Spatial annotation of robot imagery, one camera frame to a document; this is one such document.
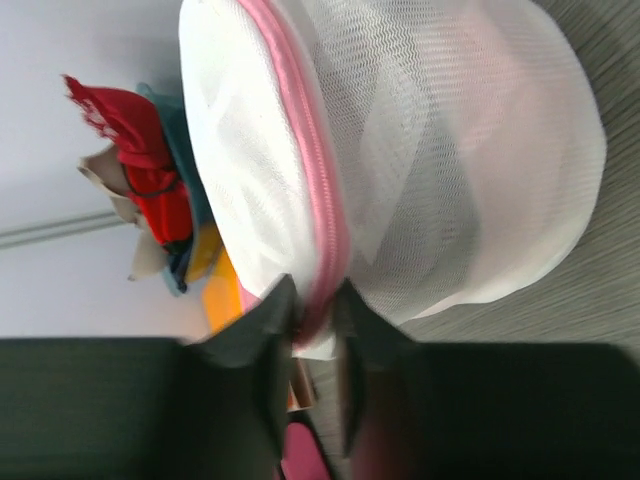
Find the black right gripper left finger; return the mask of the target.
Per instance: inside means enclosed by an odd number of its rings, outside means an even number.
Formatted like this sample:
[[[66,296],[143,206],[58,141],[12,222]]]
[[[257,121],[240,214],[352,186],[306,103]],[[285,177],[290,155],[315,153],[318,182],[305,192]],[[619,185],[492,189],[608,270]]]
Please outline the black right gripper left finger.
[[[297,292],[198,343],[5,339],[5,479],[269,479],[284,450]]]

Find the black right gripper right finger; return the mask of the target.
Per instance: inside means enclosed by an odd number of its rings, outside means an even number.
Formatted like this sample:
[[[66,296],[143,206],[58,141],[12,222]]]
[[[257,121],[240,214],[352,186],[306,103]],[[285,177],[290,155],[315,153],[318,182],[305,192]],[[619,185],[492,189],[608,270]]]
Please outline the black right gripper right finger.
[[[418,342],[333,303],[356,479],[635,479],[639,369],[603,343]]]

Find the white mesh laundry bag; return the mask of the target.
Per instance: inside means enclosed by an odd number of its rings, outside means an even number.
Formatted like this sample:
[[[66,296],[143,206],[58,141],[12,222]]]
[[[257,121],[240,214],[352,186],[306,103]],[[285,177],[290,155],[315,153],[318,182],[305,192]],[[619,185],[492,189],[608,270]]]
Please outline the white mesh laundry bag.
[[[606,136],[531,1],[186,1],[195,164],[244,308],[290,275],[329,360],[344,280],[392,323],[540,280],[595,208]]]

